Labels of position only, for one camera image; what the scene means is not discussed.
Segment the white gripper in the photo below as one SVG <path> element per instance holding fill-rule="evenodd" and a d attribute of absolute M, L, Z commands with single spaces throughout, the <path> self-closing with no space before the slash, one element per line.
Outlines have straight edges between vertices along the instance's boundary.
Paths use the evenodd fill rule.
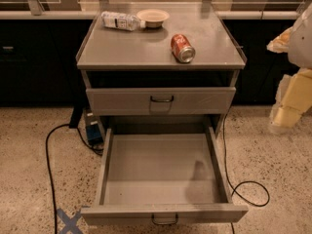
<path fill-rule="evenodd" d="M 286 53 L 289 50 L 291 32 L 290 27 L 271 40 L 267 50 L 277 54 Z M 273 134 L 283 134 L 294 127 L 312 107 L 312 70 L 300 68 L 293 76 L 284 75 L 275 99 L 269 117 L 269 130 Z"/>

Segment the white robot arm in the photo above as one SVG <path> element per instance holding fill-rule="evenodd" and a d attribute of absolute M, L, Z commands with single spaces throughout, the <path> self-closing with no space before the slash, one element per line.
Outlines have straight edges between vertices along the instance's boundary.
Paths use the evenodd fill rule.
<path fill-rule="evenodd" d="M 270 112 L 270 131 L 282 134 L 312 107 L 312 5 L 292 27 L 271 40 L 267 49 L 287 53 L 289 62 L 299 68 L 295 75 L 283 76 Z"/>

